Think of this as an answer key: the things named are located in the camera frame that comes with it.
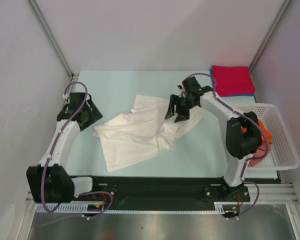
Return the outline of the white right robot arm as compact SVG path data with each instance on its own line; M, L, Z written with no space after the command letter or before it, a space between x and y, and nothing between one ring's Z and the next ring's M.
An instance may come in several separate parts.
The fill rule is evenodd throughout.
M258 147L262 145L262 129L253 112L243 112L226 103L213 92L199 88L185 94L172 94L165 119L175 117L175 122L188 122L193 114L190 110L199 107L213 114L218 121L222 144L227 161L223 176L226 185L220 188L221 196L232 201L239 194L237 186L244 181L244 174Z

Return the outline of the white t shirt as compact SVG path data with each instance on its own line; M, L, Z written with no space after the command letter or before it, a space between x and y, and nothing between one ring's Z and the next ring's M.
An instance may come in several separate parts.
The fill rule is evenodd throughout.
M194 128L205 112L196 106L190 110L189 120L175 122L175 116L165 119L168 106L168 99L138 94L130 113L94 128L108 172L153 158L163 148L174 151L173 141Z

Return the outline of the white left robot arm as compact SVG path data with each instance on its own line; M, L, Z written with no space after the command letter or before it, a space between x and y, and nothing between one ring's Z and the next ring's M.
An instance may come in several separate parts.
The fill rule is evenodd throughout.
M84 194L95 200L101 188L89 176L72 178L65 166L77 135L100 120L102 114L90 94L72 92L68 103L57 115L56 130L50 145L38 165L28 167L26 178L35 203L69 203Z

